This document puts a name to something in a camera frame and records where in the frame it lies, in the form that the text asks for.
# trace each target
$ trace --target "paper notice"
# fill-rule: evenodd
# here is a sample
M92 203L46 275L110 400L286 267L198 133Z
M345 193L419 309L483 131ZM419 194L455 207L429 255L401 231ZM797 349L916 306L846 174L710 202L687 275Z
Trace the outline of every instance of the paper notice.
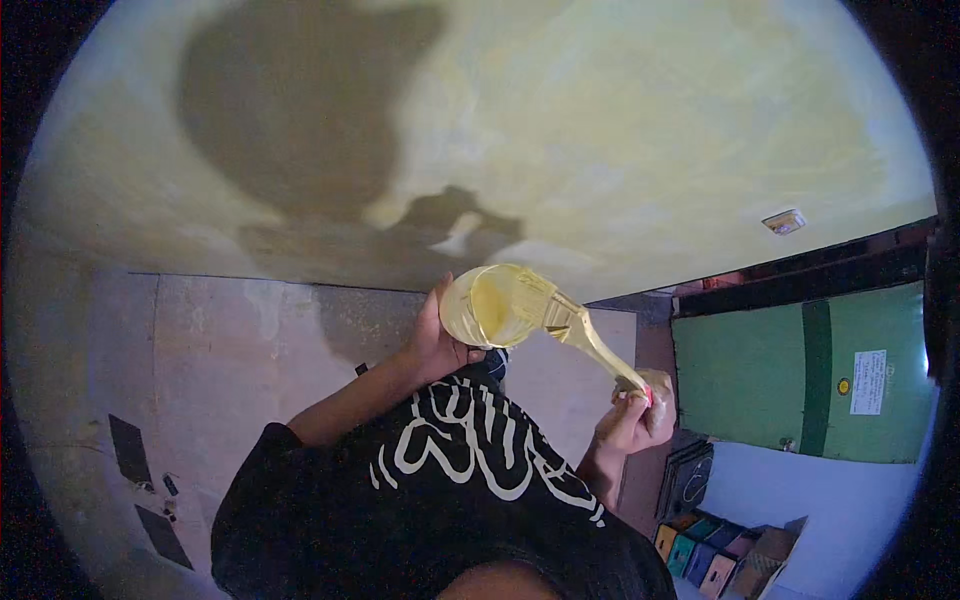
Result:
M887 380L887 351L871 350L853 354L853 398L851 415L879 415Z

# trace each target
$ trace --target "hand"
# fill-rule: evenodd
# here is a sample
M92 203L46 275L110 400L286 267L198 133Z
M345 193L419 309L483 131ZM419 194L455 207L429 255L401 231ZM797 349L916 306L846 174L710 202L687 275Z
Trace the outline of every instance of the hand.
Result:
M414 333L400 351L412 365L418 386L433 383L467 363L480 362L487 355L451 337L440 322L440 300L452 282L453 275L447 273L430 291L417 315Z
M642 391L613 392L613 408L597 423L594 439L599 449L633 454L665 444L673 436L677 407L670 375L638 371L650 385L651 397Z

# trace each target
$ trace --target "person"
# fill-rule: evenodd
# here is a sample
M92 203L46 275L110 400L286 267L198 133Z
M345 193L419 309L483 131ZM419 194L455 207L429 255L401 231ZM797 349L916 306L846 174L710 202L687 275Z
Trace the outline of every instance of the person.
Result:
M653 544L612 514L627 454L672 435L669 378L614 392L574 470L501 393L502 352L444 331L451 281L403 350L266 425L212 528L218 586L244 599L676 597Z

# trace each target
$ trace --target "white graphic print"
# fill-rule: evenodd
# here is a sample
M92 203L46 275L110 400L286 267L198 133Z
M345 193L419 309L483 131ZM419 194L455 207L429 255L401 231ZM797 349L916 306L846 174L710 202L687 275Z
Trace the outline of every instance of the white graphic print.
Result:
M490 491L508 502L520 498L537 474L555 498L588 511L597 527L606 526L603 504L520 407L485 386L470 388L468 379L453 381L455 385L439 381L414 393L411 420L393 451L401 473L416 473L431 457L454 483L466 483L479 469ZM379 490L382 479L397 489L385 454L389 457L390 450L382 445L377 468L370 464L371 483Z

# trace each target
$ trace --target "yellow wall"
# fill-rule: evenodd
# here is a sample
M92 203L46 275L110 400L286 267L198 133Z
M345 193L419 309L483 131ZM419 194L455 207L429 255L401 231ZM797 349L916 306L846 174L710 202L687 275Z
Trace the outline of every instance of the yellow wall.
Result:
M135 270L423 289L513 261L588 301L935 210L837 3L334 4L119 0L21 214ZM807 227L760 224L787 208Z

